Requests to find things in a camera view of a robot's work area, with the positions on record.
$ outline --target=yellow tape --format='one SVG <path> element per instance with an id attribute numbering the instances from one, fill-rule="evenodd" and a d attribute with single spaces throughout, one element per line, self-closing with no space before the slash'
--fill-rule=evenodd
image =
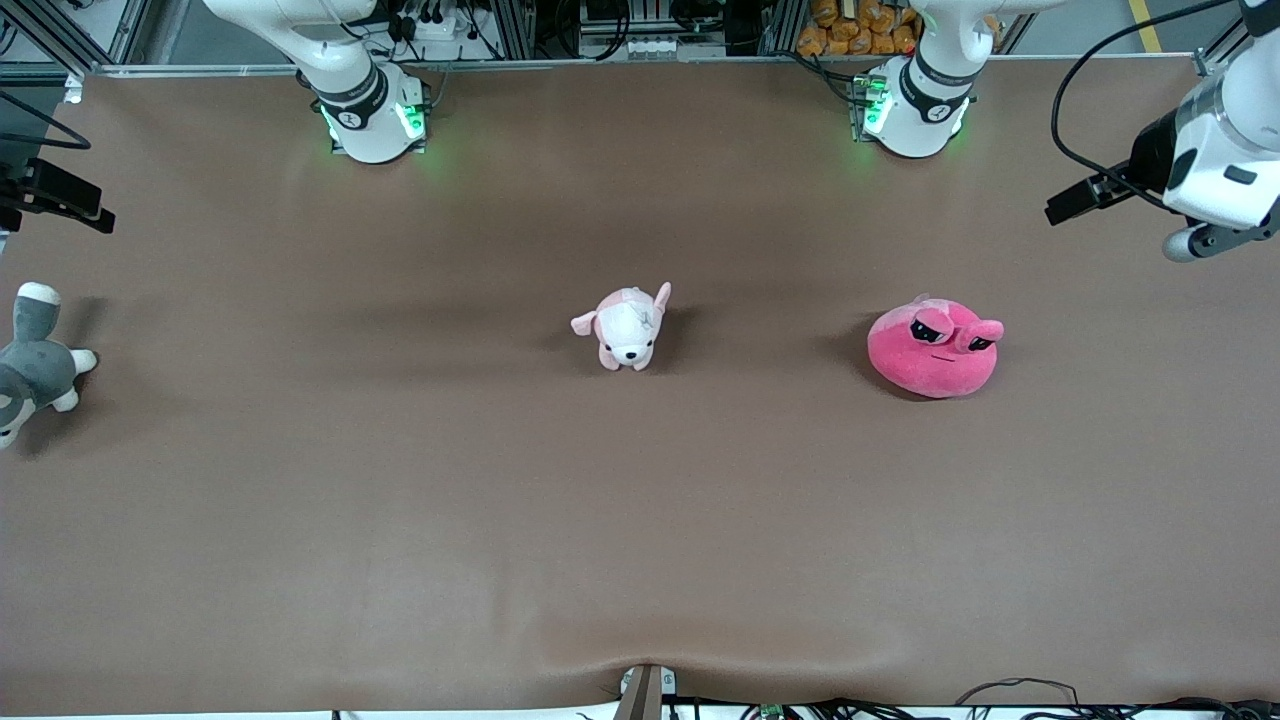
<path id="1" fill-rule="evenodd" d="M 1133 22 L 1144 23 L 1151 19 L 1151 10 L 1147 9 L 1147 0 L 1129 0 L 1129 10 L 1133 13 Z M 1160 49 L 1160 36 L 1156 35 L 1156 28 L 1144 27 L 1138 31 L 1138 37 L 1142 38 L 1142 49 L 1147 53 L 1162 53 Z"/>

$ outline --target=plush toy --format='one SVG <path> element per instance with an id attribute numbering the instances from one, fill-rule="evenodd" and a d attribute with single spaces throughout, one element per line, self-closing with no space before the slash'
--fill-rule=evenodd
<path id="1" fill-rule="evenodd" d="M 73 382 L 97 365 L 88 350 L 68 350 L 49 340 L 58 324 L 61 297 L 54 288 L 27 283 L 13 304 L 13 342 L 0 350 L 0 448 L 9 447 L 18 429 L 49 405 L 67 413 L 79 402 Z"/>
<path id="2" fill-rule="evenodd" d="M 595 333 L 600 341 L 600 365 L 605 369 L 630 365 L 634 370 L 644 370 L 653 360 L 653 342 L 658 340 L 669 297 L 671 283 L 662 283 L 658 297 L 639 287 L 627 287 L 611 293 L 595 310 L 573 318 L 570 324 L 582 337 Z"/>
<path id="3" fill-rule="evenodd" d="M 983 320 L 959 302 L 922 295 L 876 320 L 867 352 L 899 387 L 925 397 L 959 397 L 991 378 L 1002 337 L 1000 320 Z"/>

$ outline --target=pink round plush toy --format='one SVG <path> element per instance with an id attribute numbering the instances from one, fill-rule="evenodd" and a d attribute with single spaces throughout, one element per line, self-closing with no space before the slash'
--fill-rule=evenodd
<path id="1" fill-rule="evenodd" d="M 950 300 L 922 295 L 881 315 L 867 336 L 872 365 L 893 384 L 925 397 L 959 397 L 996 369 L 1000 320 L 983 320 Z"/>

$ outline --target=plush toy tail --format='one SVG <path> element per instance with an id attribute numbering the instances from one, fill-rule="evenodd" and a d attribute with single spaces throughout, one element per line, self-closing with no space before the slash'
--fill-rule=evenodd
<path id="1" fill-rule="evenodd" d="M 27 283 L 13 304 L 13 337 L 18 342 L 46 340 L 58 325 L 63 299 L 47 284 Z"/>

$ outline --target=gray and white plush toy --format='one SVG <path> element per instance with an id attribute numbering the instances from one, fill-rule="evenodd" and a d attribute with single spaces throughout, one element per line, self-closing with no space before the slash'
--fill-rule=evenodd
<path id="1" fill-rule="evenodd" d="M 88 350 L 49 340 L 63 299 L 47 284 L 27 283 L 13 304 L 13 342 L 0 350 L 0 450 L 37 410 L 67 413 L 79 404 L 76 377 L 97 365 Z"/>

